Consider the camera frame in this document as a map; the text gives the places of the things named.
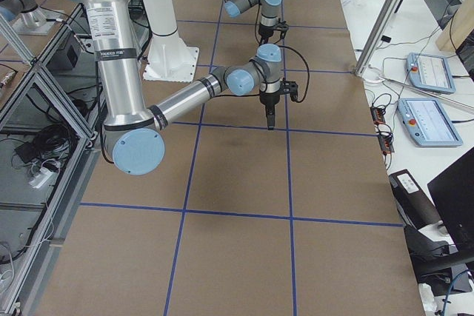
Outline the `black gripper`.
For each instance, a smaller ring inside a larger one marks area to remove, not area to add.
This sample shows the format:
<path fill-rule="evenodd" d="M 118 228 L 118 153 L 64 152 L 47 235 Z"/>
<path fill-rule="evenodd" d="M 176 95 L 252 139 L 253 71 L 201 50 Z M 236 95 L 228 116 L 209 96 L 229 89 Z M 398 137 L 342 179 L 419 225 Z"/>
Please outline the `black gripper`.
<path fill-rule="evenodd" d="M 267 93 L 260 91 L 259 100 L 265 106 L 267 129 L 274 130 L 276 121 L 275 105 L 280 101 L 280 94 L 279 92 Z"/>
<path fill-rule="evenodd" d="M 277 24 L 267 26 L 262 23 L 258 25 L 258 35 L 260 36 L 261 41 L 268 41 L 271 37 L 273 37 L 274 32 L 276 31 Z"/>

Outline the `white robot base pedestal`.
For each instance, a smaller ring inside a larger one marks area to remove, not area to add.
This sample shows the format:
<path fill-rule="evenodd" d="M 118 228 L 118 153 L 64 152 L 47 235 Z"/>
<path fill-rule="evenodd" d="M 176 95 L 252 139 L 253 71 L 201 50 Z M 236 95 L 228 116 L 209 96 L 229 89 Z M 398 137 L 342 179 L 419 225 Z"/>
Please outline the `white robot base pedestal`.
<path fill-rule="evenodd" d="M 153 35 L 144 79 L 189 83 L 193 80 L 199 48 L 188 47 L 178 33 L 172 0 L 143 0 Z"/>

